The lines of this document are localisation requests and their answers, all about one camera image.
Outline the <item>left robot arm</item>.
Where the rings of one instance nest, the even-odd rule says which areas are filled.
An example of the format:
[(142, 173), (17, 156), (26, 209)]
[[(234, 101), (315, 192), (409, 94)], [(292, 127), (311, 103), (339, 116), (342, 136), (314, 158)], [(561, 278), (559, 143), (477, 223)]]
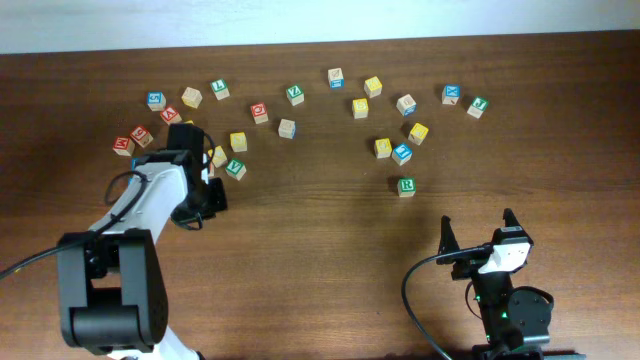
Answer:
[(127, 172), (127, 189), (85, 232), (66, 233), (56, 256), (61, 334), (70, 347), (112, 359), (199, 359), (169, 327), (156, 252), (169, 222), (189, 231), (227, 208), (221, 179), (209, 178), (201, 128), (169, 128), (164, 149)]

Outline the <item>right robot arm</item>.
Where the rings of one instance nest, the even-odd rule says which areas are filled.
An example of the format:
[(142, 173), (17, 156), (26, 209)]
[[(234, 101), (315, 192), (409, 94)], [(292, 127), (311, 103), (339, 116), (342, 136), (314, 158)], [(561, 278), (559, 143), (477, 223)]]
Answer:
[(554, 308), (551, 294), (531, 286), (515, 287), (511, 276), (527, 264), (533, 239), (513, 211), (503, 212), (504, 225), (492, 239), (476, 248), (462, 249), (448, 216), (441, 218), (436, 261), (452, 265), (454, 281), (468, 280), (474, 290), (487, 343), (472, 348), (475, 359), (584, 359), (576, 352), (546, 353)]

